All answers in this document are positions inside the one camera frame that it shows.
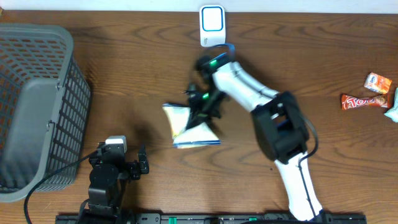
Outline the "white printed refill pouch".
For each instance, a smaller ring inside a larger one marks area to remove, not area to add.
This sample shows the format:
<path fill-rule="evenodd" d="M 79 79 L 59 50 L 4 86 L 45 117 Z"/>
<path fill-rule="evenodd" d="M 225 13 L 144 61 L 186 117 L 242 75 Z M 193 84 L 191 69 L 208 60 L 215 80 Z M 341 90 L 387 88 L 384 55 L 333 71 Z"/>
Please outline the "white printed refill pouch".
<path fill-rule="evenodd" d="M 162 109 L 171 127 L 173 147 L 187 149 L 221 144 L 219 138 L 206 123 L 190 129 L 186 127 L 190 115 L 189 107 L 166 103 L 162 105 Z"/>

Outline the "red Top chocolate bar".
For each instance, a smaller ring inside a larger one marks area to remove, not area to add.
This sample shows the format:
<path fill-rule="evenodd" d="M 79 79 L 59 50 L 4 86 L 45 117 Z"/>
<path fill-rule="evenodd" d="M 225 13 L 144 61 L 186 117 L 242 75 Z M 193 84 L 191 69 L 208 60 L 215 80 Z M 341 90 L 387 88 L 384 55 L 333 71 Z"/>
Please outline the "red Top chocolate bar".
<path fill-rule="evenodd" d="M 341 107 L 343 110 L 359 108 L 362 106 L 377 106 L 380 108 L 391 107 L 391 97 L 389 95 L 377 95 L 374 97 L 357 98 L 349 95 L 341 96 Z"/>

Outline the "small orange tissue pack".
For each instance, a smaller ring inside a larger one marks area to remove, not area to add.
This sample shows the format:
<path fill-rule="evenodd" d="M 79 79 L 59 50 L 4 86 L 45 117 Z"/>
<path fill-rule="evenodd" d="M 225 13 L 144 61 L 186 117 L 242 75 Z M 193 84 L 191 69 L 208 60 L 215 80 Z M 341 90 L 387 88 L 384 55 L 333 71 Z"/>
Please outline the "small orange tissue pack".
<path fill-rule="evenodd" d="M 391 87 L 392 80 L 371 72 L 364 82 L 364 87 L 368 90 L 380 94 L 387 94 Z"/>

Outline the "light blue wipes packet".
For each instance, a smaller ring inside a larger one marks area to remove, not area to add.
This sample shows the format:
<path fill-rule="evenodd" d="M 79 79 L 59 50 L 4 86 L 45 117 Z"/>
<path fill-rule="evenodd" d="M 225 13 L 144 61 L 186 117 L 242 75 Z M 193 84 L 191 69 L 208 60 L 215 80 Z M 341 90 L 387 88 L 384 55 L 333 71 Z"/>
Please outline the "light blue wipes packet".
<path fill-rule="evenodd" d="M 398 88 L 395 90 L 393 107 L 387 110 L 384 115 L 398 123 Z"/>

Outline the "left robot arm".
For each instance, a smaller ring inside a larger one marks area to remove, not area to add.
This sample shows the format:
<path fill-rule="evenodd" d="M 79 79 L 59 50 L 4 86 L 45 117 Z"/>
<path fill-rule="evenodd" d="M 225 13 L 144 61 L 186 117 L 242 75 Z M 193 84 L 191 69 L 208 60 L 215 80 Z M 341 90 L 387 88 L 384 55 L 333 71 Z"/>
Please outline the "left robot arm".
<path fill-rule="evenodd" d="M 93 168 L 90 172 L 88 199 L 80 206 L 77 224 L 135 223 L 134 214 L 121 208 L 126 184 L 139 180 L 149 173 L 149 161 L 145 146 L 138 151 L 138 159 L 127 162 L 124 144 L 102 142 L 96 154 L 89 157 Z"/>

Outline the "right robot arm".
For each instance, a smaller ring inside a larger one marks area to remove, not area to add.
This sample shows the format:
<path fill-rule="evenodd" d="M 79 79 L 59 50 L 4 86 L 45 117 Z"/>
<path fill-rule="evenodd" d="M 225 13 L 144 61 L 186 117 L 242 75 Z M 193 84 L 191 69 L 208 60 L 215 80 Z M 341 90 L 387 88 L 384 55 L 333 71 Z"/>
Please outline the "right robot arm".
<path fill-rule="evenodd" d="M 209 90 L 204 94 L 194 86 L 188 88 L 191 112 L 186 128 L 193 129 L 213 117 L 219 118 L 222 100 L 232 97 L 250 113 L 261 151 L 277 166 L 290 213 L 299 221 L 319 221 L 323 207 L 313 188 L 307 162 L 314 154 L 308 151 L 307 141 L 313 136 L 317 148 L 318 135 L 293 94 L 266 87 L 226 54 L 215 58 L 203 56 L 193 69 L 208 84 Z"/>

